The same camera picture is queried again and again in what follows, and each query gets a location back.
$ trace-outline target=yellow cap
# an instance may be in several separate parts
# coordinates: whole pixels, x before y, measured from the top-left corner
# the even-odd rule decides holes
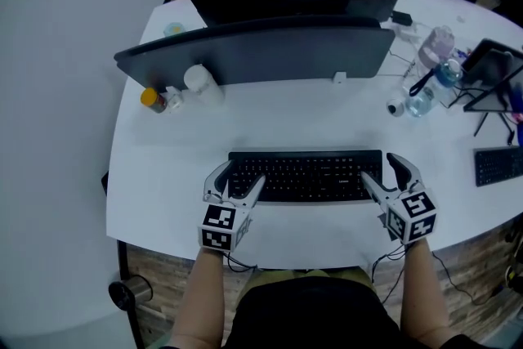
[[[140,101],[145,106],[152,106],[156,102],[156,99],[158,99],[158,93],[156,93],[152,87],[146,88],[141,93]]]

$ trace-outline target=white desk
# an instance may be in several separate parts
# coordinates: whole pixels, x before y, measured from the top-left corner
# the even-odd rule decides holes
[[[474,47],[483,37],[523,44],[522,29],[461,0],[399,0],[396,10],[425,25],[449,25],[458,40],[470,43],[461,47]],[[189,0],[172,2],[154,9],[141,42],[161,38],[172,21],[187,29],[203,26]],[[419,28],[428,34],[428,27]],[[414,48],[395,41],[392,51],[410,59]],[[186,106],[177,114],[150,112],[139,101],[143,88],[128,79],[110,161],[108,235],[195,258],[196,226],[207,207],[203,181],[230,150],[249,147],[349,147],[404,156],[420,168],[440,205],[429,240],[433,249],[479,235],[521,212],[523,178],[475,186],[472,150],[502,146],[507,133],[501,121],[487,119],[473,138],[479,115],[464,114],[458,106],[438,107],[419,120],[391,117],[385,103],[397,97],[400,78],[394,74],[404,71],[404,62],[388,56],[376,78],[343,85],[327,80],[233,85],[225,88],[222,108],[210,110],[185,95]],[[396,184],[388,163],[383,180],[386,186]],[[389,240],[379,213],[376,204],[257,205],[235,256],[264,268],[372,263],[398,245]]]

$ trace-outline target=person's left arm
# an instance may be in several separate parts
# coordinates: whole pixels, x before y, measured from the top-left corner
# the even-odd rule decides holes
[[[201,248],[181,300],[169,346],[217,349],[223,338],[223,256]]]

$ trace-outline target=black sleeve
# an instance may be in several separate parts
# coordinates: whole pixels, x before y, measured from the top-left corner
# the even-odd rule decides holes
[[[474,342],[464,334],[459,334],[451,338],[441,349],[482,349],[485,346]]]

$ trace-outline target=khaki pants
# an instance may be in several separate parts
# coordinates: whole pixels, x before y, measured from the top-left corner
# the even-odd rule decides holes
[[[249,280],[244,286],[244,289],[242,289],[242,292],[239,294],[236,306],[238,306],[239,302],[244,297],[244,295],[253,288],[267,284],[274,284],[275,282],[281,282],[284,280],[306,278],[308,276],[323,276],[326,278],[338,278],[340,280],[352,280],[359,284],[365,285],[366,287],[369,287],[373,290],[373,292],[376,293],[376,290],[374,289],[369,276],[360,267],[350,267],[347,269],[330,272],[314,270],[308,271],[307,273],[298,271],[256,271],[249,278]]]

